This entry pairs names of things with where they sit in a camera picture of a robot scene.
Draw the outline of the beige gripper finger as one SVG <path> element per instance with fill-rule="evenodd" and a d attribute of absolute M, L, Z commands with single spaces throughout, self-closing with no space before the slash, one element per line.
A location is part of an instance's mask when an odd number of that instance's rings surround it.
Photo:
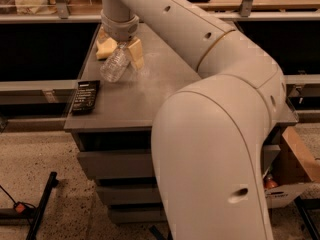
<path fill-rule="evenodd" d="M 137 37 L 133 38 L 128 46 L 127 50 L 132 67 L 135 70 L 140 70 L 144 66 L 143 48 L 141 40 Z"/>
<path fill-rule="evenodd" d="M 101 27 L 97 34 L 96 43 L 98 45 L 103 45 L 108 41 L 108 39 L 109 39 L 109 35 L 105 32 L 104 28 Z"/>

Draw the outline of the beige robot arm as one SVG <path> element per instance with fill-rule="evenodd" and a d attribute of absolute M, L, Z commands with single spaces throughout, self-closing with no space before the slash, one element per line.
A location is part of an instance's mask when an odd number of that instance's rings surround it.
<path fill-rule="evenodd" d="M 103 0 L 128 8 L 196 71 L 159 109 L 151 147 L 174 240 L 273 240 L 261 149 L 286 105 L 281 68 L 186 0 Z"/>

